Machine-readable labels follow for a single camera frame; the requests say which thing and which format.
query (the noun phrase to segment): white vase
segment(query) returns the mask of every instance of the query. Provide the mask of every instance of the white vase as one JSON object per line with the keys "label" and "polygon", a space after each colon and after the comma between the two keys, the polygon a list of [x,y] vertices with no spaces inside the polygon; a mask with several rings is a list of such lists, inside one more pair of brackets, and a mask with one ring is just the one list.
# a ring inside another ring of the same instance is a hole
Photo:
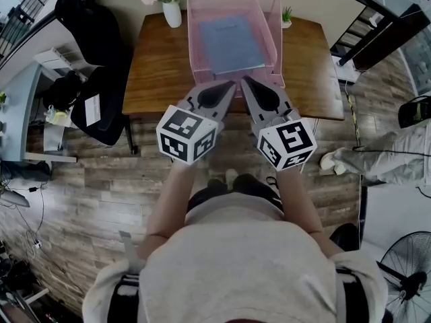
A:
{"label": "white vase", "polygon": [[166,21],[171,28],[177,28],[181,25],[181,10],[178,3],[163,3],[163,13]]}
{"label": "white vase", "polygon": [[292,21],[291,20],[289,20],[288,22],[282,22],[281,23],[281,27],[283,29],[288,29],[288,28],[290,28],[291,25],[292,25]]}

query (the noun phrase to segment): white pants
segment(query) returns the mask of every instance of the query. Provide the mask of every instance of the white pants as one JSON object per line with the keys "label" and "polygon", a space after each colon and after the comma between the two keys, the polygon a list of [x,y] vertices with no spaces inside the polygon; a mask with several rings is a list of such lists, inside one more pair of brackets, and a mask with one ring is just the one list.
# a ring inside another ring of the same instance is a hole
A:
{"label": "white pants", "polygon": [[372,182],[425,186],[431,184],[429,157],[397,152],[431,154],[431,120],[390,132],[356,150],[340,148],[333,160]]}

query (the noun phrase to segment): green plant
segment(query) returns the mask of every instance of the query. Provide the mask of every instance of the green plant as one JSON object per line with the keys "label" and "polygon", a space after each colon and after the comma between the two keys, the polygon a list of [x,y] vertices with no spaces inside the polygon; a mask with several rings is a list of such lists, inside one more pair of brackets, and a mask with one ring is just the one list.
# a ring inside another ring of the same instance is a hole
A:
{"label": "green plant", "polygon": [[281,13],[281,20],[283,20],[284,23],[290,22],[290,18],[292,17],[292,8],[284,7],[283,12]]}

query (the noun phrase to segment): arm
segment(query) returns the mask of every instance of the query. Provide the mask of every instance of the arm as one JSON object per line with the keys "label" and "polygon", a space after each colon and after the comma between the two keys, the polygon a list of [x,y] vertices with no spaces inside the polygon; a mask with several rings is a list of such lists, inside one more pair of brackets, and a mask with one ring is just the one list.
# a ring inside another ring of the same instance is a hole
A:
{"label": "arm", "polygon": [[326,257],[343,252],[323,232],[321,220],[307,193],[298,167],[277,172],[277,183],[283,204],[284,219],[298,225],[313,237]]}
{"label": "arm", "polygon": [[172,165],[162,192],[147,223],[147,234],[137,248],[140,258],[146,259],[184,226],[196,165],[179,161]]}

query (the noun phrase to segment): gray t-shirt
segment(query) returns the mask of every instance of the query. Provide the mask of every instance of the gray t-shirt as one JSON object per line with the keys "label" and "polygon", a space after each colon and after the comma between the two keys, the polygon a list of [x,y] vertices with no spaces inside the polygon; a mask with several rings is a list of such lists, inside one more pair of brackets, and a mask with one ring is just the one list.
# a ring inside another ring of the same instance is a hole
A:
{"label": "gray t-shirt", "polygon": [[[360,278],[370,322],[381,322],[387,286],[361,251],[331,259],[271,203],[232,193],[208,200],[148,258],[139,276],[139,321],[336,322],[336,266]],[[83,305],[85,322],[106,322],[128,262],[102,270]]]}

